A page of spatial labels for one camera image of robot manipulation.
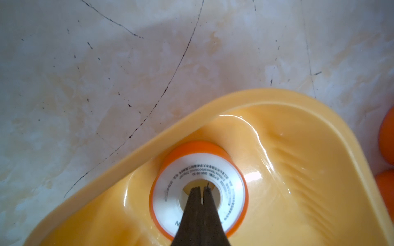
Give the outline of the yellow plastic storage box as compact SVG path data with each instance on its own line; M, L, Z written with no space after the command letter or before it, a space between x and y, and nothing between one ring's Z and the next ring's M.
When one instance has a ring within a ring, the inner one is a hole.
M149 195L175 147L208 141L241 170L249 203L233 246L391 246L394 225L348 125L295 92L254 89L208 103L70 196L27 246L168 246Z

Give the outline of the orange tape roll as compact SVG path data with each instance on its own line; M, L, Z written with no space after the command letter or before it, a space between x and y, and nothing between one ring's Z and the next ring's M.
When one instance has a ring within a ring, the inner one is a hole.
M173 240L184 213L186 187L213 187L221 225L230 237L242 224L248 209L249 192L244 175L231 156L219 145L190 141L171 150L151 187L149 211L159 231Z
M379 150L384 160L394 165L394 108L386 113L379 129Z

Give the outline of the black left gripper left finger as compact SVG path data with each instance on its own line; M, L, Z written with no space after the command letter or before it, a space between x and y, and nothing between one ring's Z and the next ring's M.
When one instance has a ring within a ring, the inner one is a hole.
M199 246L201 243L201 187L192 188L172 246Z

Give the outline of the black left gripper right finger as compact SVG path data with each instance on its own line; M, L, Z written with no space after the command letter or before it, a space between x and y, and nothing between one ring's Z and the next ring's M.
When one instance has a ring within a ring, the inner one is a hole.
M203 190L202 246L230 246L223 230L209 184Z

